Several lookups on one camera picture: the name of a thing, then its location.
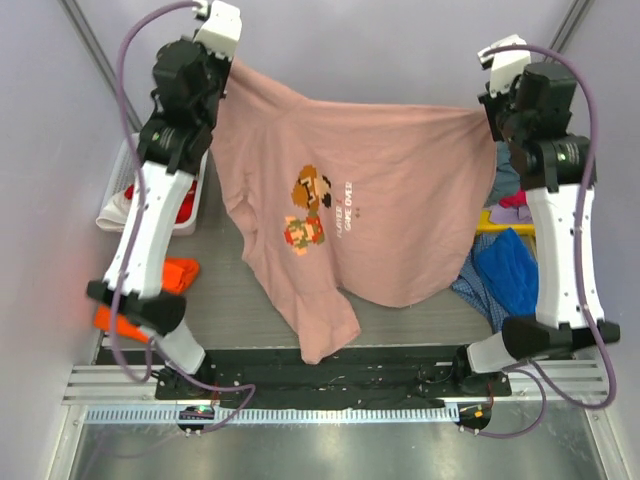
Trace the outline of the pink printed t shirt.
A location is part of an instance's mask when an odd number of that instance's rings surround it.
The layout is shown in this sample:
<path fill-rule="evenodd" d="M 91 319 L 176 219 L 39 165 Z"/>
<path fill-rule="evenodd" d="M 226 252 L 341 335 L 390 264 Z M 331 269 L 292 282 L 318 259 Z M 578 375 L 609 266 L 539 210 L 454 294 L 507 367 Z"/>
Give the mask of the pink printed t shirt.
<path fill-rule="evenodd" d="M 313 100 L 235 63 L 214 131 L 243 260 L 316 364 L 392 308 L 448 288 L 496 175 L 483 111 Z"/>

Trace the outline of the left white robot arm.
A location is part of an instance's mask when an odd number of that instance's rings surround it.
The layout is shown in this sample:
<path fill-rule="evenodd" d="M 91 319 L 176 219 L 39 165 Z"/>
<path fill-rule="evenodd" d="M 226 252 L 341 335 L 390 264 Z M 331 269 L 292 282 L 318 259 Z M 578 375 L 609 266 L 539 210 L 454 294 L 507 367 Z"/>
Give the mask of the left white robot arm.
<path fill-rule="evenodd" d="M 130 144 L 135 161 L 132 206 L 111 265 L 87 294 L 149 330 L 179 388 L 205 397 L 213 385 L 205 352 L 186 325 L 186 301 L 162 287 L 178 211 L 212 143 L 233 45 L 180 39 L 163 46 L 152 69 L 154 109 Z"/>

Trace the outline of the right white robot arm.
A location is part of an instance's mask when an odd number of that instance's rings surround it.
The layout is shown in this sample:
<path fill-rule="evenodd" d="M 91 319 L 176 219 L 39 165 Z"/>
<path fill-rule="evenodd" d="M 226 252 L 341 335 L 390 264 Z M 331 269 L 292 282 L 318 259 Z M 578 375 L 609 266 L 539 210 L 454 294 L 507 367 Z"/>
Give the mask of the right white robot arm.
<path fill-rule="evenodd" d="M 467 360 L 451 371 L 462 394 L 477 393 L 488 373 L 520 361 L 620 340 L 620 327 L 606 320 L 595 282 L 591 141 L 568 131 L 576 86 L 565 66 L 532 63 L 502 92 L 479 97 L 494 137 L 514 149 L 512 163 L 535 228 L 538 294 L 534 312 L 511 316 L 500 332 L 467 346 Z"/>

